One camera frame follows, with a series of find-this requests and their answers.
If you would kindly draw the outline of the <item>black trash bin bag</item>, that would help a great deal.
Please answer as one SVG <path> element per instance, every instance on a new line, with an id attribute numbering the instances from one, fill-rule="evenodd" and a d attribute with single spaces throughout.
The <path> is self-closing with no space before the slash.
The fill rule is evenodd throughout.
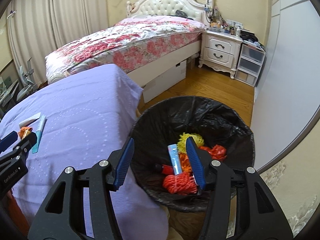
<path id="1" fill-rule="evenodd" d="M 131 169 L 136 183 L 157 202 L 179 212 L 204 212 L 209 193 L 187 196 L 170 194 L 163 187 L 165 175 L 160 165 L 171 165 L 168 145 L 183 133 L 194 133 L 206 146 L 221 145 L 227 150 L 224 163 L 237 170 L 254 164 L 253 132 L 235 110 L 213 99 L 178 96 L 145 110 L 131 129 L 135 152 Z"/>

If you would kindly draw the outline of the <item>purple tablecloth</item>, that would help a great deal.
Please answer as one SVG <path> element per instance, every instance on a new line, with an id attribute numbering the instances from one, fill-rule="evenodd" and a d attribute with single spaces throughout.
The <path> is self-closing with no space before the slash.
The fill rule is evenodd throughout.
<path id="1" fill-rule="evenodd" d="M 2 137 L 37 113 L 46 117 L 39 150 L 29 154 L 28 173 L 12 189 L 28 225 L 66 167 L 92 167 L 122 148 L 141 93 L 118 66 L 107 64 L 48 85 L 5 114 Z"/>

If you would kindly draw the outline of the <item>desk with clutter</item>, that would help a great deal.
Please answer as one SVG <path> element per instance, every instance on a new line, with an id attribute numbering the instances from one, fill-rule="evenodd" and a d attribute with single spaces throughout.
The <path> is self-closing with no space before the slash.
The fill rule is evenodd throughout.
<path id="1" fill-rule="evenodd" d="M 5 91 L 1 94 L 1 119 L 8 110 L 8 106 L 16 105 L 15 93 L 19 87 L 19 80 L 15 80 Z"/>

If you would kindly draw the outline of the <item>bed with floral bedspread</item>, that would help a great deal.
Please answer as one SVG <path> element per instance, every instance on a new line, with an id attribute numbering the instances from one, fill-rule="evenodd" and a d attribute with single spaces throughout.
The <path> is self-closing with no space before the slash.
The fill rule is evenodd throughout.
<path id="1" fill-rule="evenodd" d="M 205 25 L 177 16 L 139 15 L 63 45 L 45 57 L 48 83 L 114 63 L 132 72 L 200 38 Z"/>

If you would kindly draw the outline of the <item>light blue toothpaste tube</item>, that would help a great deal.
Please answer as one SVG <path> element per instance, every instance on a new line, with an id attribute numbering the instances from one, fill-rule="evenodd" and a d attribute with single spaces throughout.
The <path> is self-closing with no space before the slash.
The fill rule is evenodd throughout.
<path id="1" fill-rule="evenodd" d="M 174 175 L 181 174 L 183 171 L 182 171 L 182 167 L 181 167 L 181 163 L 180 163 L 180 158 L 178 155 L 177 145 L 176 144 L 169 145 L 168 152 L 170 155 Z"/>

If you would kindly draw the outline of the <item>teal thin wrapper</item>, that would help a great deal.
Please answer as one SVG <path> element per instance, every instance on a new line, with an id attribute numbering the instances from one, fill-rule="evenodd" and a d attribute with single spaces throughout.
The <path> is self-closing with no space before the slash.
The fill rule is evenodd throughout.
<path id="1" fill-rule="evenodd" d="M 32 154 L 37 153 L 38 150 L 39 150 L 39 145 L 40 145 L 40 141 L 41 141 L 41 137 L 42 137 L 42 133 L 43 133 L 43 129 L 44 129 L 46 120 L 47 120 L 47 118 L 46 118 L 45 115 L 40 116 L 38 127 L 37 127 L 36 132 L 35 132 L 36 136 L 37 136 L 37 142 L 31 149 L 32 150 Z"/>

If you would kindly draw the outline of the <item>beige curtain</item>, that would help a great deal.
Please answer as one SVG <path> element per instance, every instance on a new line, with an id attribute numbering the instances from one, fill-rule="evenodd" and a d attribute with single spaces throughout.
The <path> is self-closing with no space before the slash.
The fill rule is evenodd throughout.
<path id="1" fill-rule="evenodd" d="M 30 63 L 40 85 L 47 81 L 47 55 L 108 27 L 107 0 L 11 0 L 7 27 L 16 67 Z"/>

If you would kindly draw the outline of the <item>grey desk chair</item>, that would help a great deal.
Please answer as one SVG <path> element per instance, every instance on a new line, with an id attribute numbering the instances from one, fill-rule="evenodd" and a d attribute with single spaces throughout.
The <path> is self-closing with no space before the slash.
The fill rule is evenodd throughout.
<path id="1" fill-rule="evenodd" d="M 23 88 L 17 94 L 17 102 L 21 102 L 26 97 L 35 93 L 38 89 L 38 85 L 33 77 L 34 70 L 31 67 L 31 59 L 27 61 L 27 71 L 24 72 L 23 67 L 19 67 L 19 77 L 22 82 Z"/>

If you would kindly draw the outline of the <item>red foam fruit net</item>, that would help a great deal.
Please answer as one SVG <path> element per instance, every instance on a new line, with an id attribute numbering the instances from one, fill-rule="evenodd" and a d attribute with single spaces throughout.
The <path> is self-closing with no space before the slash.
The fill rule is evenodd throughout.
<path id="1" fill-rule="evenodd" d="M 196 194 L 198 191 L 193 176 L 185 172 L 166 176 L 163 180 L 163 187 L 170 194 L 189 195 Z"/>

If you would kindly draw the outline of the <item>orange foil wrapper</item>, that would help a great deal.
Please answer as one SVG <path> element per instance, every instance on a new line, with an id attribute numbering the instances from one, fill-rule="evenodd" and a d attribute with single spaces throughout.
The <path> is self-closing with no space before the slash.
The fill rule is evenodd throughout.
<path id="1" fill-rule="evenodd" d="M 179 159 L 180 159 L 180 164 L 181 164 L 181 168 L 182 171 L 188 174 L 192 173 L 192 168 L 191 168 L 191 164 L 189 162 L 189 158 L 188 155 L 186 153 L 178 153 Z"/>

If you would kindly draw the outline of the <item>white nightstand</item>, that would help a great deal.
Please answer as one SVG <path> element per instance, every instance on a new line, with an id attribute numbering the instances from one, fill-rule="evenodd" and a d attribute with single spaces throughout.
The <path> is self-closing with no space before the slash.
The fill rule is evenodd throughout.
<path id="1" fill-rule="evenodd" d="M 234 79 L 242 43 L 240 37 L 204 30 L 199 68 L 206 65 L 216 72 L 229 73 L 230 78 Z"/>

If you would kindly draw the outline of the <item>orange paper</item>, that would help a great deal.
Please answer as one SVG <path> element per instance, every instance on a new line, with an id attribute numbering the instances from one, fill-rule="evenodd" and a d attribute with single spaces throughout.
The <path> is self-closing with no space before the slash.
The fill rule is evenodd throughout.
<path id="1" fill-rule="evenodd" d="M 20 139 L 22 140 L 25 137 L 27 137 L 32 131 L 33 131 L 32 127 L 22 127 L 20 129 L 20 131 L 18 132 L 18 135 L 19 135 Z"/>

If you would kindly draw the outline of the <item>white tufted headboard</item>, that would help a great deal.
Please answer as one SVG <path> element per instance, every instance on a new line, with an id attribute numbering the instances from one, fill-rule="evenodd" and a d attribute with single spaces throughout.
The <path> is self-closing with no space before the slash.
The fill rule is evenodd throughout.
<path id="1" fill-rule="evenodd" d="M 138 15 L 175 15 L 176 11 L 186 13 L 188 18 L 210 26 L 210 17 L 213 13 L 214 0 L 199 3 L 196 0 L 139 0 L 135 3 L 126 3 L 127 17 Z"/>

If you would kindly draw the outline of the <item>white under-bed storage box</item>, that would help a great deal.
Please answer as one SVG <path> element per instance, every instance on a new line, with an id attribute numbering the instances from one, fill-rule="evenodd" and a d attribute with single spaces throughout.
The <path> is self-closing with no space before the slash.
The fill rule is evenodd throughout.
<path id="1" fill-rule="evenodd" d="M 151 101 L 164 91 L 185 79 L 186 70 L 187 61 L 184 60 L 147 83 L 143 90 L 144 102 L 147 103 Z"/>

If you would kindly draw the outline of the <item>white paper strip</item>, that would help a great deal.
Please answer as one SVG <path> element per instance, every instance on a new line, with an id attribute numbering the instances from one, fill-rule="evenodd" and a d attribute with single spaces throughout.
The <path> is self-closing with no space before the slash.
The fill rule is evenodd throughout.
<path id="1" fill-rule="evenodd" d="M 32 115 L 29 118 L 26 118 L 25 120 L 23 120 L 22 122 L 19 123 L 19 127 L 27 127 L 29 124 L 35 122 L 36 120 L 38 120 L 41 117 L 41 112 Z"/>

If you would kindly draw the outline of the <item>dark red wrapper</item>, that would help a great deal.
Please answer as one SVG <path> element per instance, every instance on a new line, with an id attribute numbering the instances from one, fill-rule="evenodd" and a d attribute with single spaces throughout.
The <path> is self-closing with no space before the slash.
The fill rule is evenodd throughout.
<path id="1" fill-rule="evenodd" d="M 161 166 L 161 173 L 166 176 L 174 175 L 174 169 L 172 166 L 162 165 Z"/>

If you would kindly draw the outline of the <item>clear plastic drawer unit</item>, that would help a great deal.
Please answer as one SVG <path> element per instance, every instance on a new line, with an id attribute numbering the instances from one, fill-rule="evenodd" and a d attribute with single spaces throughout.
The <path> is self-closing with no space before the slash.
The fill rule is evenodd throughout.
<path id="1" fill-rule="evenodd" d="M 255 87 L 262 70 L 266 52 L 254 43 L 244 41 L 241 45 L 235 79 Z"/>

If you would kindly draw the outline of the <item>red mesh net ball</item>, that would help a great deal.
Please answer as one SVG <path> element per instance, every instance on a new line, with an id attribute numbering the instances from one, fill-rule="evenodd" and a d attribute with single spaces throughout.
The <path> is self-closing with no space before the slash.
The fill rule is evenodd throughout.
<path id="1" fill-rule="evenodd" d="M 207 151 L 213 160 L 218 160 L 220 162 L 223 162 L 227 157 L 227 155 L 226 155 L 227 150 L 223 146 L 220 146 L 220 145 L 215 145 L 212 148 L 206 147 L 206 146 L 201 146 L 200 149 Z"/>

